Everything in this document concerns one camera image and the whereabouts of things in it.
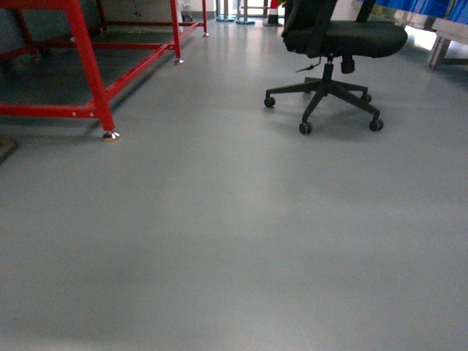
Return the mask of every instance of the red table leg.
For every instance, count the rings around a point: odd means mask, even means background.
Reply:
[[[204,37],[209,37],[210,34],[208,34],[208,19],[206,17],[206,0],[202,0],[202,6],[203,6],[203,31],[204,31]]]
[[[174,34],[174,50],[175,50],[175,60],[174,64],[183,64],[184,60],[181,59],[182,51],[181,51],[181,38],[180,38],[180,28],[178,25],[178,18],[177,18],[177,4],[175,3],[176,0],[170,0],[170,14],[172,16],[172,24],[173,24],[173,34]]]
[[[78,0],[69,0],[66,13],[70,28],[75,38],[78,53],[80,54],[83,69],[88,79],[88,84],[94,97],[96,117],[101,120],[102,128],[106,131],[103,138],[105,141],[119,139],[119,134],[114,131],[115,124],[110,111],[109,99],[105,93],[104,83],[101,79],[96,56],[91,46],[91,39],[86,28],[85,19]]]
[[[99,13],[99,18],[101,19],[102,30],[107,31],[104,8],[102,7],[101,0],[96,0],[97,12]]]
[[[26,43],[26,46],[34,44],[31,33],[28,30],[26,21],[24,20],[23,13],[21,12],[21,10],[13,10],[13,14],[21,28],[21,35],[23,35],[23,40]]]

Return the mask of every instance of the chair lever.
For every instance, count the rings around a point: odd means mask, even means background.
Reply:
[[[302,72],[302,71],[310,71],[311,69],[314,69],[315,67],[319,66],[322,63],[322,57],[319,58],[319,63],[318,64],[311,64],[309,67],[300,69],[298,71],[295,71],[296,73]]]

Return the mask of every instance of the table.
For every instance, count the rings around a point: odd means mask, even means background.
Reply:
[[[437,18],[432,28],[437,38],[429,54],[429,66],[436,69],[440,64],[468,64],[466,58],[445,58],[452,40],[468,45],[468,25]]]
[[[51,48],[77,48],[83,70],[88,81],[93,99],[85,105],[11,105],[0,104],[0,115],[8,116],[33,116],[33,117],[58,117],[58,118],[97,118],[100,120],[105,133],[102,139],[113,142],[120,138],[115,130],[116,125],[110,109],[110,101],[122,89],[128,86],[135,78],[140,76],[154,62],[156,62],[166,51],[174,50],[177,60],[175,64],[183,64],[181,59],[181,41],[189,36],[197,27],[203,27],[204,37],[207,37],[206,3],[203,2],[202,23],[179,23],[177,18],[176,0],[169,0],[171,6],[172,22],[111,22],[106,21],[105,13],[100,0],[96,0],[101,24],[95,27],[87,27],[83,17],[83,11],[79,0],[0,0],[0,8],[11,9],[15,13],[16,20],[21,27],[24,48],[10,51],[0,55],[0,62],[12,59],[16,56],[37,53],[50,50]],[[53,38],[44,42],[35,42],[28,31],[26,21],[21,13],[22,9],[29,10],[62,10],[65,11],[72,33],[69,36]],[[90,31],[106,31],[109,26],[172,26],[173,40],[169,43],[122,43],[106,42],[92,43],[89,36]],[[99,49],[122,49],[122,50],[151,50],[136,66],[131,68],[125,75],[121,76],[108,87],[104,86],[102,77],[97,66],[94,48]]]

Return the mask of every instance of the chair seat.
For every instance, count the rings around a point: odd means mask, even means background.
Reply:
[[[314,28],[288,32],[284,43],[289,51],[306,53]],[[358,23],[333,20],[322,41],[321,53],[326,56],[356,55],[372,58],[386,57],[398,52],[407,41],[407,33],[401,26],[389,22]]]

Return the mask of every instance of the chair base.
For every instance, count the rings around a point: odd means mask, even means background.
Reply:
[[[311,93],[315,91],[315,95],[312,98],[311,102],[307,106],[306,110],[302,115],[302,124],[300,127],[302,134],[309,134],[312,130],[312,125],[308,122],[310,115],[314,109],[318,106],[320,100],[323,97],[331,94],[335,97],[338,97],[345,102],[350,103],[356,107],[359,107],[361,110],[369,112],[373,115],[373,119],[369,125],[369,128],[372,131],[378,131],[383,128],[383,122],[379,120],[380,111],[374,106],[370,105],[371,96],[367,94],[369,88],[365,86],[357,86],[355,84],[343,83],[336,80],[331,80],[331,75],[333,73],[333,64],[329,61],[325,65],[323,78],[306,78],[304,83],[293,84],[291,86],[282,86],[279,88],[268,89],[265,93],[265,106],[273,107],[274,98],[271,97],[272,94],[286,94],[286,93]],[[352,94],[351,91],[362,91],[362,96],[357,97]]]

